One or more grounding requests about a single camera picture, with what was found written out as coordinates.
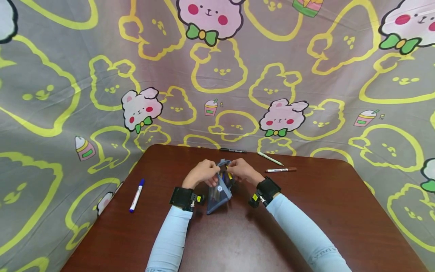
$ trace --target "arm sleeve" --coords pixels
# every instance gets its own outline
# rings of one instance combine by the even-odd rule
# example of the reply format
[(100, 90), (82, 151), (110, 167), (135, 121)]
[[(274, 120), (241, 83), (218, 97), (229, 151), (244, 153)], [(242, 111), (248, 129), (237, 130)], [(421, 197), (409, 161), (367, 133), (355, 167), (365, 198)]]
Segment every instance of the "arm sleeve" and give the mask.
[(283, 194), (266, 207), (314, 272), (351, 272), (326, 234)]
[(178, 271), (183, 257), (187, 225), (192, 214), (171, 207), (154, 242), (145, 272)]

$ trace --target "hand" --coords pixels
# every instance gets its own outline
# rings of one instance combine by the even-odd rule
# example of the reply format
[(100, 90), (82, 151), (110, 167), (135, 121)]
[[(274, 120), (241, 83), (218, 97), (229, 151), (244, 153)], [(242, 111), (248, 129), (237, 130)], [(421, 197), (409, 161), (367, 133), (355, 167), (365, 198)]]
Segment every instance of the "hand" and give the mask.
[(208, 186), (214, 187), (218, 184), (216, 173), (221, 170), (216, 166), (214, 161), (203, 160), (193, 168), (183, 181), (182, 187), (187, 189), (195, 189), (202, 181)]
[(236, 181), (247, 181), (255, 187), (264, 180), (264, 177), (242, 158), (232, 161), (227, 171)]

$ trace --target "patterned backdrop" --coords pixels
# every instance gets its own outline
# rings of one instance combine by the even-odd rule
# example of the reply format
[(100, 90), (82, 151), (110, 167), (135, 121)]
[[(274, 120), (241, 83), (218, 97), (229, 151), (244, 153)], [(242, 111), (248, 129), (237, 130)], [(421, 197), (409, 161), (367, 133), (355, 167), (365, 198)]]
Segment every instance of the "patterned backdrop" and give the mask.
[(0, 0), (0, 44), (0, 272), (59, 271), (152, 144), (347, 161), (435, 270), (435, 0)]

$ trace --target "wrist strap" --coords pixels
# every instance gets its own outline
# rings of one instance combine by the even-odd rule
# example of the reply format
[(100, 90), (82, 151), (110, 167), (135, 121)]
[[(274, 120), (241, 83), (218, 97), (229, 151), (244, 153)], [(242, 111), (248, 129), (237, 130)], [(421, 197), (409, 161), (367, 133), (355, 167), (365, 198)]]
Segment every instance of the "wrist strap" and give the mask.
[(180, 207), (183, 211), (193, 212), (195, 202), (203, 205), (204, 201), (205, 197), (203, 195), (194, 194), (192, 189), (175, 187), (169, 204)]
[(260, 202), (267, 207), (273, 200), (273, 196), (279, 192), (281, 192), (281, 187), (279, 187), (273, 180), (266, 176), (266, 179), (257, 185), (257, 191), (248, 203), (253, 208), (258, 207)]

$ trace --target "green bow tie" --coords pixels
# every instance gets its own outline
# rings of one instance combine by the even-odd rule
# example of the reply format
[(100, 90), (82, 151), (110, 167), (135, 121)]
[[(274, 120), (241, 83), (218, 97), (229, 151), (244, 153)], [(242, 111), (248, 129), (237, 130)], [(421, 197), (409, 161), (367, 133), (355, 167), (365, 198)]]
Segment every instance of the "green bow tie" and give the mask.
[(216, 30), (210, 30), (210, 31), (204, 31), (199, 29), (195, 24), (190, 23), (189, 27), (187, 28), (186, 32), (187, 38), (194, 40), (194, 39), (200, 39), (204, 40), (205, 43), (213, 47), (218, 42), (218, 32)]
[(421, 183), (420, 186), (425, 191), (435, 193), (435, 180), (433, 179), (429, 179), (428, 181)]
[(141, 131), (141, 128), (145, 125), (149, 126), (150, 124), (153, 123), (153, 119), (151, 119), (150, 116), (148, 116), (147, 118), (145, 118), (142, 122), (140, 122), (139, 124), (134, 126), (134, 129), (136, 130), (136, 133), (139, 134), (139, 132)]
[(286, 128), (283, 128), (283, 129), (280, 129), (280, 130), (268, 129), (266, 131), (265, 136), (266, 137), (270, 137), (272, 135), (278, 135), (279, 137), (284, 137), (285, 135), (287, 135), (287, 129)]
[(399, 35), (391, 33), (379, 44), (379, 48), (384, 50), (396, 48), (400, 49), (400, 54), (407, 55), (411, 53), (421, 41), (421, 38), (402, 39)]

